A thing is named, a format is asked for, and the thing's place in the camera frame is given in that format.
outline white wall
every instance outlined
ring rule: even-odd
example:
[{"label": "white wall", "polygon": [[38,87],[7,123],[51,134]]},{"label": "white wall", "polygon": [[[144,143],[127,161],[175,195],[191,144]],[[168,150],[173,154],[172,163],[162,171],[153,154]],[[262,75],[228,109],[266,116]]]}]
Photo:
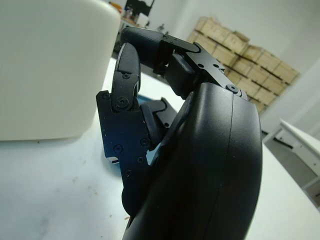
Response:
[{"label": "white wall", "polygon": [[320,57],[320,1],[316,12],[293,39],[280,58],[300,73],[306,72]]},{"label": "white wall", "polygon": [[[261,125],[271,131],[283,118],[301,130],[316,134],[320,123],[320,10],[292,41],[282,58],[304,74],[261,116]],[[292,143],[284,135],[285,142]]]},{"label": "white wall", "polygon": [[216,16],[253,45],[281,56],[316,11],[317,0],[192,0],[182,13],[174,35],[187,39],[201,16]]},{"label": "white wall", "polygon": [[184,0],[155,0],[149,14],[149,29],[156,30],[164,24],[164,32],[169,31],[172,35],[184,2]]}]

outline stack of cardboard boxes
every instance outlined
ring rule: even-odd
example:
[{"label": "stack of cardboard boxes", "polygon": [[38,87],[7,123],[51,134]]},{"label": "stack of cardboard boxes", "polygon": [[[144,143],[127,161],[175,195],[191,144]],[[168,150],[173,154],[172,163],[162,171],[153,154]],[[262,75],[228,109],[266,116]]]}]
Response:
[{"label": "stack of cardboard boxes", "polygon": [[226,76],[246,91],[261,114],[299,73],[264,48],[249,45],[249,41],[209,17],[201,17],[188,38],[227,67]]}]

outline black metal bracket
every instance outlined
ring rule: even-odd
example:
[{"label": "black metal bracket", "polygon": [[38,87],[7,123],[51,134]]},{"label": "black metal bracket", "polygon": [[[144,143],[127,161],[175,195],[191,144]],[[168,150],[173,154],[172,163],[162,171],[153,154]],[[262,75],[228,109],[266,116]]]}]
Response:
[{"label": "black metal bracket", "polygon": [[248,100],[245,91],[224,75],[225,67],[196,42],[192,44],[134,27],[122,31],[121,41],[132,43],[141,55],[141,61],[155,73],[165,76],[174,92],[183,99],[201,83],[213,83]]},{"label": "black metal bracket", "polygon": [[126,43],[115,65],[112,92],[96,95],[104,155],[120,164],[122,204],[130,216],[136,215],[151,181],[147,151],[161,142],[177,115],[164,98],[139,107],[140,74],[137,51]]},{"label": "black metal bracket", "polygon": [[149,150],[151,151],[162,141],[168,129],[171,127],[177,112],[165,98],[146,102],[140,106],[140,109],[148,128],[151,140]]}]

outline white tabletop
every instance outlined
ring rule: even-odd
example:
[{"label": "white tabletop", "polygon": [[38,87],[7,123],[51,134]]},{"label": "white tabletop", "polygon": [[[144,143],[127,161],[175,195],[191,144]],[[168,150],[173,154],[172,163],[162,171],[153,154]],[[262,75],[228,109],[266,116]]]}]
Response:
[{"label": "white tabletop", "polygon": [[[114,63],[104,89],[111,89]],[[183,102],[144,74],[140,93],[164,96],[177,110]],[[79,137],[0,142],[0,164],[1,240],[122,239],[128,214],[120,169],[105,160],[98,114]],[[319,226],[316,208],[263,147],[261,192],[247,240],[318,239]]]}]

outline robotic hand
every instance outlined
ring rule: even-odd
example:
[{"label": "robotic hand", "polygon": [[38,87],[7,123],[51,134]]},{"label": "robotic hand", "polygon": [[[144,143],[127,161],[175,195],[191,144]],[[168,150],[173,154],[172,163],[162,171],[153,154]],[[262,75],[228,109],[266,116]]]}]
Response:
[{"label": "robotic hand", "polygon": [[[119,162],[124,240],[243,240],[256,208],[262,138],[256,107],[198,43],[125,28],[112,91],[96,96],[105,156]],[[139,106],[140,61],[185,99]],[[160,143],[152,164],[147,150]]]}]

